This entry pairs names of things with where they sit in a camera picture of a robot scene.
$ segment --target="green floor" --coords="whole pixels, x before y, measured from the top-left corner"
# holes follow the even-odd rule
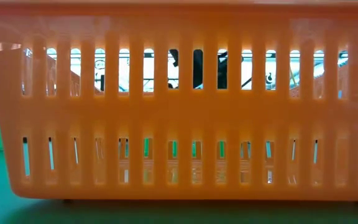
[[[139,202],[34,200],[10,189],[0,152],[0,223],[358,223],[344,202]]]

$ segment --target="orange plastic basket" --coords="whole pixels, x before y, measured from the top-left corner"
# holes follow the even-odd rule
[[[0,1],[0,125],[15,194],[358,201],[358,1],[55,2]],[[73,48],[81,77],[70,71]],[[98,48],[104,91],[94,87]],[[128,93],[118,90],[120,49],[130,50]],[[173,90],[169,49],[180,61]],[[192,85],[194,49],[204,55],[202,90]],[[225,90],[218,49],[228,52]],[[251,90],[241,88],[244,49]],[[290,90],[294,49],[301,82]],[[269,91],[267,50],[277,53]],[[314,79],[316,50],[324,75]],[[342,50],[348,63],[338,68]]]

